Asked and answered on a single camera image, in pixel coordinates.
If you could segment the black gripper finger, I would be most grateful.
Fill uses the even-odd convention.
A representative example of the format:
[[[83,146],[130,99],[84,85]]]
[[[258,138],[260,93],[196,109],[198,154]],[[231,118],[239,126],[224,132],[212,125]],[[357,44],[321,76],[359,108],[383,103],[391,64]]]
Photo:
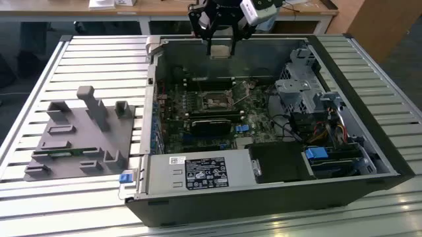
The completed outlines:
[[[207,55],[211,55],[211,39],[216,31],[216,23],[208,19],[202,3],[188,5],[188,19],[195,37],[207,42]]]
[[[232,24],[231,50],[230,54],[235,55],[236,43],[247,40],[255,32],[256,26],[248,24],[247,18],[243,16],[236,23]]]

